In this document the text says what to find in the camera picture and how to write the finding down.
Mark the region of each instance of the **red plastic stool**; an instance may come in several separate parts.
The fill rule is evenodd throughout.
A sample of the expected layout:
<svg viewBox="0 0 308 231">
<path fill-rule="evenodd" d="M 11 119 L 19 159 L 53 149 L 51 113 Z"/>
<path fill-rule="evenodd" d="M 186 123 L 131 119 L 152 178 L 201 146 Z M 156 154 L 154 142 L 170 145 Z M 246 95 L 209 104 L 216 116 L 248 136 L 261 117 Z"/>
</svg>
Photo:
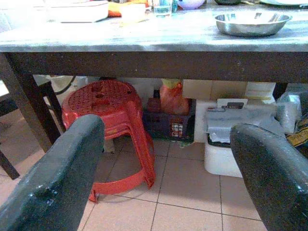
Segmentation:
<svg viewBox="0 0 308 231">
<path fill-rule="evenodd" d="M 141 171 L 132 176 L 107 183 L 95 182 L 89 197 L 91 201 L 97 202 L 98 193 L 124 192 L 143 181 L 149 188 L 152 187 L 155 181 L 153 141 L 143 128 L 141 100 L 130 84 L 117 80 L 91 83 L 72 92 L 64 100 L 62 108 L 66 128 L 80 116 L 96 114 L 104 121 L 106 140 L 129 134 L 140 161 Z"/>
</svg>

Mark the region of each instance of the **glass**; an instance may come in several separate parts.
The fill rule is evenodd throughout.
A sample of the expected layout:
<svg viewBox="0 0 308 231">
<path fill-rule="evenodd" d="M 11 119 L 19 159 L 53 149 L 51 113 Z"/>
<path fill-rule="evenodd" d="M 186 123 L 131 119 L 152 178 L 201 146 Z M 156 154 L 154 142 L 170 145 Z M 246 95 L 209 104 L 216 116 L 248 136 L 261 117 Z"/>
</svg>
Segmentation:
<svg viewBox="0 0 308 231">
<path fill-rule="evenodd" d="M 156 0 L 153 2 L 156 17 L 166 17 L 171 15 L 172 0 Z"/>
</svg>

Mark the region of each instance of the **stainless steel bowl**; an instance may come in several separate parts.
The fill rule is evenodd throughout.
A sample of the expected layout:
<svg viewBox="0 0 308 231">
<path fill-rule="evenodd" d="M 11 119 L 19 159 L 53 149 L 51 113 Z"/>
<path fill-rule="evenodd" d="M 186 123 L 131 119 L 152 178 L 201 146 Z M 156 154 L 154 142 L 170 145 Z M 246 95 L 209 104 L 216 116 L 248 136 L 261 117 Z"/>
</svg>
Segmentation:
<svg viewBox="0 0 308 231">
<path fill-rule="evenodd" d="M 291 16 L 273 12 L 226 13 L 215 17 L 221 33 L 240 37 L 274 35 L 291 19 Z"/>
</svg>

